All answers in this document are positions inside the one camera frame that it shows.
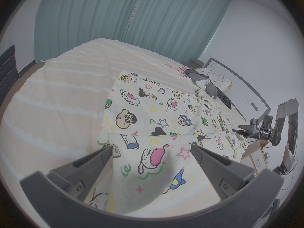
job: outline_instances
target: cartoon print blanket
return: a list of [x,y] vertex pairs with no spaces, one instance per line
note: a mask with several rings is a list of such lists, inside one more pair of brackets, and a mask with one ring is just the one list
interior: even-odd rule
[[203,190],[191,144],[230,159],[248,146],[199,89],[178,92],[128,72],[111,89],[98,143],[114,145],[113,156],[89,204],[118,214],[169,208]]

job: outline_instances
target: bed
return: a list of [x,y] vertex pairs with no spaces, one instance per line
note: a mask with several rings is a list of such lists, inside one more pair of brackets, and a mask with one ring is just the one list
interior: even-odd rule
[[[149,75],[179,91],[197,89],[166,64],[181,66],[155,52],[100,38],[48,60],[14,95],[0,125],[0,168],[20,206],[39,226],[47,227],[27,200],[19,180],[36,170],[46,174],[100,148],[97,137],[104,106],[122,71]],[[233,106],[230,110],[219,99],[215,101],[234,128],[246,124]],[[189,213],[218,201],[209,184],[196,201],[189,200],[179,212]],[[174,212],[169,210],[163,216]]]

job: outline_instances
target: pillow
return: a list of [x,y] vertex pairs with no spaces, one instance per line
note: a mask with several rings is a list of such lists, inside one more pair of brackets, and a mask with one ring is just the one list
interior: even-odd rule
[[208,67],[200,67],[197,68],[196,71],[199,74],[204,74],[210,77],[211,82],[218,87],[222,92],[224,92],[227,89],[230,89],[232,87],[232,82],[230,79],[218,74],[214,70],[208,68]]

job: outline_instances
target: wooden floor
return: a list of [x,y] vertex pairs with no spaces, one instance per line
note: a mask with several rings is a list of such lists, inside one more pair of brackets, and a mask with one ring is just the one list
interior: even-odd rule
[[[25,81],[34,73],[37,69],[44,66],[44,62],[39,62],[32,66],[21,78],[19,78],[11,87],[7,93],[2,105],[0,106],[0,120],[2,120],[6,107],[10,103],[14,94],[23,86]],[[0,227],[22,227],[22,228],[34,228],[27,218],[21,213],[16,204],[12,201],[9,194],[6,192],[4,185],[0,182]]]

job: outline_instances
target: bedside table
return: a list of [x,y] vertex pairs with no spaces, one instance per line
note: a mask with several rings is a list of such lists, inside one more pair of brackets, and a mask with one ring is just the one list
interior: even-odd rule
[[240,163],[252,167],[255,170],[255,176],[263,169],[267,169],[267,163],[259,141],[248,146]]

